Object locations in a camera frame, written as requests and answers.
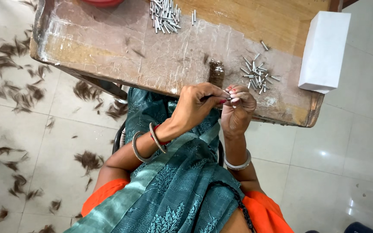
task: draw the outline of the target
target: red bangle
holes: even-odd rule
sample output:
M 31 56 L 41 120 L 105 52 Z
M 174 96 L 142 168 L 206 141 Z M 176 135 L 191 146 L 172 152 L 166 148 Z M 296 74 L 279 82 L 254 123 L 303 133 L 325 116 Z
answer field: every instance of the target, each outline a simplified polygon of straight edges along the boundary
M 158 128 L 158 126 L 160 126 L 160 124 L 157 125 L 157 126 L 155 126 L 155 127 L 153 128 L 153 131 L 154 131 L 154 132 L 155 132 L 156 128 Z M 171 141 L 167 141 L 167 142 L 159 142 L 159 144 L 162 145 L 162 146 L 165 146 L 166 144 L 168 144 L 168 143 L 170 143 L 170 142 L 171 142 Z

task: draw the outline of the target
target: teal saree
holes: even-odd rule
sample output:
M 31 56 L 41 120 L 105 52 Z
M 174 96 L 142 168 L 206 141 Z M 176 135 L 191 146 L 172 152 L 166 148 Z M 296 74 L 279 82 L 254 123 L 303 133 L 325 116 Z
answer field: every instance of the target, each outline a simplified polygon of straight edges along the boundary
M 126 143 L 150 122 L 171 117 L 176 99 L 131 88 Z M 219 232 L 242 199 L 240 183 L 217 162 L 219 112 L 156 152 L 131 174 L 131 182 L 104 200 L 67 233 Z

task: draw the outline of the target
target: bracelet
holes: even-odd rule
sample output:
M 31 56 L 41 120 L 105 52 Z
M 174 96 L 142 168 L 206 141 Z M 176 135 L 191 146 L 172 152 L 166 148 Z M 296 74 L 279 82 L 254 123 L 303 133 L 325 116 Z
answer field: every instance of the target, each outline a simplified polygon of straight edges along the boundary
M 132 140 L 132 149 L 135 152 L 135 156 L 142 162 L 150 162 L 153 159 L 153 155 L 151 155 L 149 158 L 144 158 L 139 155 L 138 150 L 136 148 L 136 139 L 138 138 L 139 135 L 144 135 L 145 132 L 138 131 L 135 135 L 133 135 L 133 140 Z
M 156 145 L 158 145 L 158 148 L 163 153 L 166 153 L 167 152 L 166 146 L 164 145 L 165 149 L 163 149 L 162 146 L 159 144 L 158 139 L 156 138 L 155 131 L 153 131 L 153 123 L 152 122 L 149 124 L 149 129 L 150 129 L 150 134 L 152 135 L 153 140 L 155 141 Z
M 153 132 L 155 132 L 156 128 L 158 128 L 158 126 L 160 126 L 160 124 L 156 125 L 155 127 L 153 127 Z M 167 142 L 159 142 L 159 144 L 161 144 L 162 146 L 166 146 L 168 143 L 170 143 L 171 141 L 167 141 Z
M 234 165 L 231 165 L 228 161 L 227 161 L 227 156 L 224 152 L 224 162 L 225 162 L 225 165 L 230 168 L 231 170 L 235 170 L 235 171 L 239 171 L 239 170 L 243 170 L 244 168 L 246 168 L 250 162 L 251 162 L 251 154 L 250 154 L 250 151 L 248 151 L 246 149 L 246 154 L 247 154 L 247 161 L 239 166 L 234 166 Z

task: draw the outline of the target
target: orange fabric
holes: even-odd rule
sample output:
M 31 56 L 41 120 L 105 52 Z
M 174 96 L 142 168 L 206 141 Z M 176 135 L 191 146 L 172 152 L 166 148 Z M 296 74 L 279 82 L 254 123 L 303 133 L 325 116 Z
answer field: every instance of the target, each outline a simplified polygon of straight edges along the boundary
M 293 233 L 284 220 L 280 207 L 265 194 L 247 192 L 242 203 L 247 208 L 257 233 Z
M 129 181 L 126 179 L 114 179 L 105 183 L 98 190 L 92 193 L 83 204 L 82 216 L 85 217 L 88 215 L 93 208 L 102 203 L 106 198 L 124 188 L 128 183 Z
M 114 179 L 96 190 L 83 204 L 83 217 L 129 183 L 126 179 Z M 248 210 L 257 233 L 293 233 L 286 223 L 280 207 L 268 196 L 260 192 L 247 192 L 243 204 Z

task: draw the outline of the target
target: woman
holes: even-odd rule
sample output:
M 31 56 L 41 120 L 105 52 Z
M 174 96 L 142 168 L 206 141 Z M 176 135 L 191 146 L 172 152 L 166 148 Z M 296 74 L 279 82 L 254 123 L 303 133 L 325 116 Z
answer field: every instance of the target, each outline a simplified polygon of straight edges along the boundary
M 84 217 L 66 232 L 293 232 L 246 150 L 256 101 L 245 86 L 186 86 L 178 101 L 131 88 L 128 102 L 126 145 L 100 169 Z M 217 163 L 215 107 L 228 169 Z

